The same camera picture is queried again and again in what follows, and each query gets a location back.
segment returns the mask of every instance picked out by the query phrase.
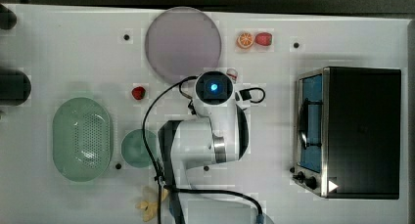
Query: toaster oven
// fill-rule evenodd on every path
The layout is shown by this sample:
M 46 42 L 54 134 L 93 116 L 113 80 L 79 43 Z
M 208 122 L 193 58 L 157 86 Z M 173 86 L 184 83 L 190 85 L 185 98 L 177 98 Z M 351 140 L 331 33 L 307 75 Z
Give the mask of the toaster oven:
M 294 181 L 328 199 L 399 198 L 399 69 L 324 67 L 298 79 Z

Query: red strawberry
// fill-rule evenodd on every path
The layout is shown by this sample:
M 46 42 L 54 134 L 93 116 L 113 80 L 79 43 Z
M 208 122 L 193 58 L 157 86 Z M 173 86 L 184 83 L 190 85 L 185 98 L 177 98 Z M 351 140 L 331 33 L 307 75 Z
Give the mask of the red strawberry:
M 142 100 L 146 95 L 146 89 L 144 89 L 142 86 L 138 86 L 131 91 L 131 94 L 134 97 L 134 99 Z
M 270 46 L 272 44 L 272 35 L 268 32 L 262 32 L 255 37 L 255 42 L 258 45 Z

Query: oven window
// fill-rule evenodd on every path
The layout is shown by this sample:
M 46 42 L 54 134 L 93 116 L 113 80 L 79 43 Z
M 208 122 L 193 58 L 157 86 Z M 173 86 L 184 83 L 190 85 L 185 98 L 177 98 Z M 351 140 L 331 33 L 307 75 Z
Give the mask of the oven window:
M 321 171 L 321 113 L 323 101 L 323 78 L 315 75 L 302 80 L 302 102 L 309 104 L 308 127 L 305 147 L 301 147 L 300 166 L 314 172 Z

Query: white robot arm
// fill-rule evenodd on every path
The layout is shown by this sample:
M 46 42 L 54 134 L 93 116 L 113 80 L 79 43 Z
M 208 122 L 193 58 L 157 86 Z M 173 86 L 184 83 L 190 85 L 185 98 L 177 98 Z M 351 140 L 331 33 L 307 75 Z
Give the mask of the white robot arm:
M 237 105 L 235 91 L 234 83 L 226 74 L 220 71 L 202 74 L 196 80 L 193 94 L 193 106 L 198 118 L 168 121 L 159 131 L 167 186 L 191 190 L 187 169 L 242 157 L 248 147 L 249 131 L 245 114 Z M 223 223 L 232 223 L 227 220 L 235 216 L 238 216 L 234 219 L 238 223 L 272 223 L 266 215 L 262 220 L 263 216 L 257 215 L 255 209 L 241 203 L 235 204 L 239 208 L 223 209 L 229 204 L 188 193 L 172 193 L 170 202 L 176 223 L 221 223 L 211 218 L 201 219 L 204 212 L 202 206 L 208 206 L 215 220 L 222 220 Z

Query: dark floor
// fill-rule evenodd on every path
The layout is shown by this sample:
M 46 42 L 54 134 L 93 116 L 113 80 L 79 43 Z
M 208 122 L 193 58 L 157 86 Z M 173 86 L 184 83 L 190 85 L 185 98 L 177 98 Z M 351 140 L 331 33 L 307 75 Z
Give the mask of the dark floor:
M 0 3 L 30 3 L 46 5 L 110 6 L 167 9 L 191 6 L 204 11 L 319 14 L 415 19 L 415 0 L 0 0 Z M 409 26 L 409 223 L 415 223 L 415 155 L 413 124 L 415 108 L 415 24 Z

